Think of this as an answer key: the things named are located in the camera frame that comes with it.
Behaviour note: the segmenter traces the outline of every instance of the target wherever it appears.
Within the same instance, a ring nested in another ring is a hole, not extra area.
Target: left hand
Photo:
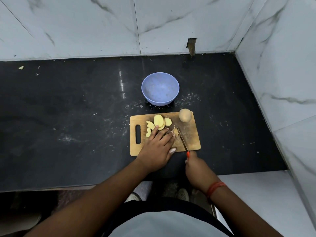
[[[156,126],[135,159],[145,165],[148,173],[164,167],[176,150],[176,148],[170,149],[175,140],[175,134],[173,131],[167,133],[168,130],[169,128],[165,128],[157,134],[158,126]]]

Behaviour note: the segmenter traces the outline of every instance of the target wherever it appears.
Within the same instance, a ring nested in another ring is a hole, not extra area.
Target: plastic bowl
[[[164,72],[150,74],[142,83],[142,92],[146,100],[158,106],[170,104],[178,95],[179,90],[178,81]]]

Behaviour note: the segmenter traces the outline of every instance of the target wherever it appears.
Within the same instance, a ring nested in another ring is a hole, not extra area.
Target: foot
[[[176,198],[180,199],[180,200],[185,200],[185,201],[189,201],[189,194],[188,191],[184,188],[181,188],[177,194],[176,194]]]
[[[129,201],[131,201],[131,200],[137,200],[137,201],[140,201],[141,199],[140,199],[140,197],[139,197],[139,195],[137,195],[136,193],[131,193],[130,195],[129,195],[129,197],[125,200],[125,203],[126,202],[129,202]]]

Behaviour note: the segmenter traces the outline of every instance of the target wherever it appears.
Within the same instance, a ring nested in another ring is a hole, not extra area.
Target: knife
[[[179,131],[179,128],[177,128],[177,130],[178,130],[178,133],[179,133],[179,137],[180,137],[180,139],[181,139],[181,141],[182,141],[182,144],[183,144],[183,146],[184,146],[184,149],[185,149],[185,151],[186,151],[186,157],[189,158],[189,157],[190,157],[190,152],[188,151],[188,148],[187,148],[186,145],[185,145],[185,142],[184,142],[184,140],[183,140],[183,137],[182,137],[182,135],[181,135],[181,132]]]

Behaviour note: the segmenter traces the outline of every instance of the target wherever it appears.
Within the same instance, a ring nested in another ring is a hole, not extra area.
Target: hand
[[[148,174],[164,167],[176,150],[176,148],[170,149],[175,134],[173,131],[167,133],[168,130],[169,128],[165,128],[157,134],[158,126],[156,126],[136,158],[145,165]]]
[[[195,151],[190,151],[190,157],[185,161],[185,174],[191,185],[204,194],[211,184],[220,181],[205,161],[197,157]]]

